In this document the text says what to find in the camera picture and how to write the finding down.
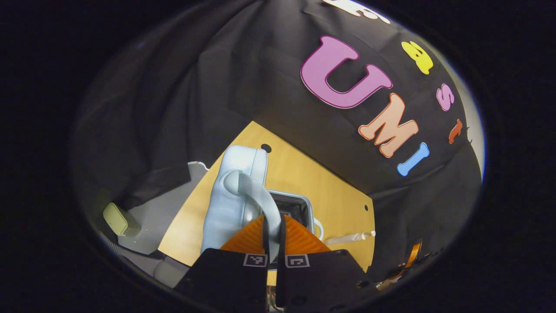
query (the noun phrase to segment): black cloth backdrop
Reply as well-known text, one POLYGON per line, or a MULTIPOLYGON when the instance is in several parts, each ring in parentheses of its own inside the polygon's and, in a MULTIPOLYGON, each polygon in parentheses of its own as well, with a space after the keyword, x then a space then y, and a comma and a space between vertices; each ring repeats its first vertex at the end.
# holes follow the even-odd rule
POLYGON ((381 280, 406 261, 418 238, 423 254, 445 247, 481 185, 466 132, 447 142, 457 119, 466 128, 452 79, 431 52, 434 67, 423 75, 402 41, 425 46, 395 21, 356 17, 318 0, 202 2, 128 43, 92 83, 72 137, 77 195, 93 219, 108 200, 124 209, 140 205, 187 183, 187 162, 210 167, 253 120, 373 198, 369 274, 381 280), (300 69, 323 35, 360 55, 329 76, 330 86, 347 91, 369 63, 394 86, 352 109, 319 100, 300 69), (455 95, 449 111, 436 100, 442 84, 455 95), (358 127, 386 107, 392 92, 406 103, 401 123, 413 119, 419 132, 387 159, 358 127), (402 177, 396 166, 421 142, 430 155, 402 177))

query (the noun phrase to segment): wooden table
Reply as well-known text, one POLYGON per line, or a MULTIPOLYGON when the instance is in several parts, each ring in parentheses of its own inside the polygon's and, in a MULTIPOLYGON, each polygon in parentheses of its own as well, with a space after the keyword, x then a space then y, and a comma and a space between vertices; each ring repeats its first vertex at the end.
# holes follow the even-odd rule
MULTIPOLYGON (((272 149, 269 153, 266 188, 309 198, 313 215, 324 226, 325 239, 375 230, 371 198, 261 125, 251 122, 230 145, 260 148, 262 144, 267 144, 272 149)), ((200 255, 203 223, 223 154, 224 152, 185 201, 158 248, 164 254, 189 266, 200 255)), ((371 237, 364 241, 329 247, 332 250, 348 250, 366 271, 373 261, 374 245, 375 238, 371 237)), ((276 272, 269 271, 269 285, 275 285, 275 281, 276 272)))

